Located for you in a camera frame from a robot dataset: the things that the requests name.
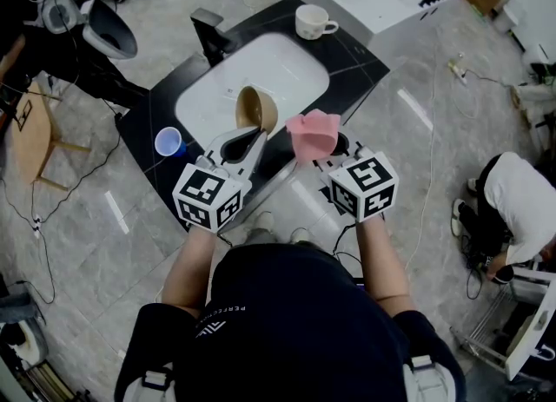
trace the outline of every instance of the wooden chair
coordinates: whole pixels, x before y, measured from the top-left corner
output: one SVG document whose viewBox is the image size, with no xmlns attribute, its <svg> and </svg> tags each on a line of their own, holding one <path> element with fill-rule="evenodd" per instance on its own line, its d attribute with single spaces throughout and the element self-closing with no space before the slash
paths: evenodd
<svg viewBox="0 0 556 402">
<path fill-rule="evenodd" d="M 37 82 L 29 87 L 29 92 L 42 93 Z M 24 94 L 16 109 L 16 120 L 12 123 L 12 137 L 16 150 L 17 164 L 23 180 L 29 184 L 40 181 L 53 188 L 67 191 L 68 188 L 44 178 L 43 171 L 55 147 L 90 152 L 90 148 L 68 144 L 61 140 L 50 107 L 43 97 L 31 93 Z"/>
</svg>

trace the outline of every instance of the white mug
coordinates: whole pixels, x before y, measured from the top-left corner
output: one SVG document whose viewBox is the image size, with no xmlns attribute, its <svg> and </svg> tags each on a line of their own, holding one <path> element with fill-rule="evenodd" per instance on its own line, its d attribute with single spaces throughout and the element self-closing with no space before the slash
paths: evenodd
<svg viewBox="0 0 556 402">
<path fill-rule="evenodd" d="M 328 20 L 328 13 L 318 5 L 302 5 L 295 11 L 295 31 L 303 39 L 310 41 L 329 35 L 340 28 L 336 21 Z"/>
</svg>

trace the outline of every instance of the tiled floor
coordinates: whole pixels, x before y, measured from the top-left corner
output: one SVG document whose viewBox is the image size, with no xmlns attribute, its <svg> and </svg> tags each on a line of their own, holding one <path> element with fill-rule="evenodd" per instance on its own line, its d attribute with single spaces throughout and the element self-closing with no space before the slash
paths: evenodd
<svg viewBox="0 0 556 402">
<path fill-rule="evenodd" d="M 248 7 L 238 0 L 128 0 L 119 12 L 136 33 L 140 53 L 118 65 L 130 80 L 151 88 L 200 50 L 189 21 L 195 8 L 222 14 L 227 28 L 275 1 L 246 0 Z M 471 76 L 465 88 L 453 78 L 447 61 L 459 53 L 467 67 L 484 76 L 512 83 L 526 80 L 514 43 L 461 1 L 438 35 L 420 36 L 400 53 L 406 63 L 376 86 L 348 123 L 371 149 L 386 153 L 400 176 L 396 206 L 387 214 L 388 228 L 407 262 L 417 306 L 451 346 L 455 345 L 449 327 L 469 328 L 496 293 L 496 287 L 486 283 L 477 300 L 466 297 L 467 270 L 449 227 L 451 202 L 462 193 L 464 180 L 477 175 L 492 156 L 505 150 L 531 160 L 535 156 L 505 89 Z M 398 95 L 402 88 L 436 126 L 433 185 L 415 254 L 430 180 L 431 132 Z M 457 108 L 468 115 L 478 108 L 478 116 L 466 118 Z M 117 142 L 117 132 L 111 111 L 75 88 L 56 106 L 55 115 L 69 142 L 93 148 L 90 155 L 54 153 L 47 176 L 72 186 L 104 159 Z M 18 180 L 9 135 L 1 152 L 8 196 L 30 216 L 31 187 Z M 313 169 L 297 168 L 261 209 L 275 214 L 282 239 L 296 227 L 308 227 L 315 240 L 331 250 L 351 221 L 314 192 L 318 181 Z M 109 209 L 107 191 L 125 215 L 128 234 Z M 64 196 L 36 185 L 35 212 L 44 218 Z M 42 243 L 7 206 L 3 194 L 0 202 L 0 270 L 8 282 L 25 277 L 51 296 Z M 186 234 L 123 143 L 107 165 L 84 180 L 44 223 L 43 233 L 56 281 L 55 303 L 45 306 L 39 301 L 47 320 L 43 330 L 50 360 L 76 390 L 86 387 L 97 399 L 110 400 L 122 363 L 118 353 L 127 347 L 137 311 L 155 300 Z M 245 233 L 244 225 L 227 236 L 238 243 Z M 340 249 L 358 254 L 353 231 L 342 239 Z M 214 263 L 225 252 L 226 246 L 219 244 Z M 341 259 L 349 271 L 361 274 L 355 260 L 345 255 Z"/>
</svg>

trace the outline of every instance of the person's arm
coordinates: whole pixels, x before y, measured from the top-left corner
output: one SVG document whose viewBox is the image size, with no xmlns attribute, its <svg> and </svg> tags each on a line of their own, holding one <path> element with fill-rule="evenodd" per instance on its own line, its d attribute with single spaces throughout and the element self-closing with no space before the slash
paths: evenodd
<svg viewBox="0 0 556 402">
<path fill-rule="evenodd" d="M 23 50 L 23 47 L 25 47 L 25 36 L 19 35 L 16 41 L 11 46 L 8 53 L 6 53 L 3 56 L 2 61 L 0 61 L 0 82 L 3 82 L 3 79 L 6 76 L 6 73 L 8 73 L 8 70 L 10 70 L 16 63 L 17 58 Z"/>
<path fill-rule="evenodd" d="M 357 241 L 369 295 L 390 317 L 414 310 L 406 270 L 392 247 L 384 220 L 375 216 L 357 224 Z"/>
<path fill-rule="evenodd" d="M 194 317 L 199 317 L 207 299 L 210 263 L 215 246 L 216 234 L 191 227 L 182 251 L 164 282 L 162 303 L 178 306 Z"/>
<path fill-rule="evenodd" d="M 490 265 L 488 265 L 488 270 L 486 271 L 486 277 L 489 280 L 492 280 L 496 276 L 496 273 L 498 273 L 500 269 L 506 266 L 506 262 L 507 262 L 507 252 L 498 254 L 490 262 Z"/>
</svg>

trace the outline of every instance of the blue cup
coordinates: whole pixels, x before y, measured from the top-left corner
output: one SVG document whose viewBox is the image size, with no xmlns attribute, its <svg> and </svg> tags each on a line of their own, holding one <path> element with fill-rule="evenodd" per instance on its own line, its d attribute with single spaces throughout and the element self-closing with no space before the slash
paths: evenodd
<svg viewBox="0 0 556 402">
<path fill-rule="evenodd" d="M 178 129 L 164 128 L 155 138 L 155 149 L 162 156 L 182 156 L 187 150 L 187 145 Z"/>
</svg>

